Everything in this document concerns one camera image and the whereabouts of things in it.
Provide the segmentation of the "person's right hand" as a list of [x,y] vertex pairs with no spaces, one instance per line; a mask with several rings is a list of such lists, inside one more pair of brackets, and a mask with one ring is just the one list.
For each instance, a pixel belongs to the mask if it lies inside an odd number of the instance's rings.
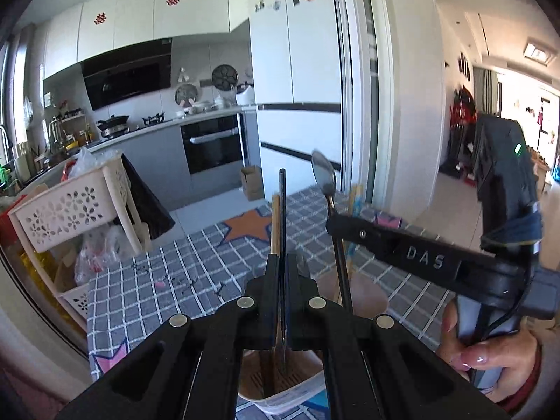
[[450,301],[443,312],[436,354],[463,377],[470,370],[502,369],[496,385],[486,396],[506,411],[520,408],[536,386],[540,373],[541,351],[536,337],[523,329],[466,347],[457,337],[458,317],[456,303]]

